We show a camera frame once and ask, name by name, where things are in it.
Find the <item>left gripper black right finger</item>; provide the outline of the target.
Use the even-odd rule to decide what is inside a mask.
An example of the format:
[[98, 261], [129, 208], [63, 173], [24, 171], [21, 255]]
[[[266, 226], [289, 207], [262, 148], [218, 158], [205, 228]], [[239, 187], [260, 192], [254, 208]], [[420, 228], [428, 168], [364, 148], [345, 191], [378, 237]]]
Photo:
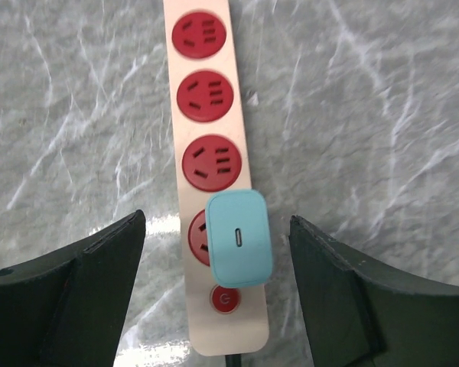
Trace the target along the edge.
[[300, 216], [289, 245], [316, 366], [459, 366], [459, 286], [387, 265]]

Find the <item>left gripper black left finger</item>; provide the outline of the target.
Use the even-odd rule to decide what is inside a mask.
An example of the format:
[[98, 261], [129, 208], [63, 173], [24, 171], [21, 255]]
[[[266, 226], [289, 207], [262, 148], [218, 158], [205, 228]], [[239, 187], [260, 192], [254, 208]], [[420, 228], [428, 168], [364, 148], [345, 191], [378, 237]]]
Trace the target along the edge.
[[111, 366], [145, 241], [137, 210], [0, 269], [0, 366]]

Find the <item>teal plug adapter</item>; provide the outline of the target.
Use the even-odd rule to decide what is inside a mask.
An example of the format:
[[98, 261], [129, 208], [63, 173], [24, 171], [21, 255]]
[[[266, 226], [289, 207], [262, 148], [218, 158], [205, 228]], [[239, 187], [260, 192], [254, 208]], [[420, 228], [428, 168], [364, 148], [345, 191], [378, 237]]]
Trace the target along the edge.
[[264, 196], [253, 189], [225, 190], [205, 207], [210, 269], [219, 286], [264, 284], [273, 271], [269, 214]]

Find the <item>beige power strip red sockets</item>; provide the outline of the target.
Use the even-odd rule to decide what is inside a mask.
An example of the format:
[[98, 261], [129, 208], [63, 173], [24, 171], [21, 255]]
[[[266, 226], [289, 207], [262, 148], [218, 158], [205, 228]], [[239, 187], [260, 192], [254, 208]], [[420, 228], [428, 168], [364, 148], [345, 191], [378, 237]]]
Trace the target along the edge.
[[269, 338], [265, 290], [218, 285], [204, 212], [212, 194], [251, 186], [230, 5], [166, 1], [164, 22], [190, 343], [255, 352]]

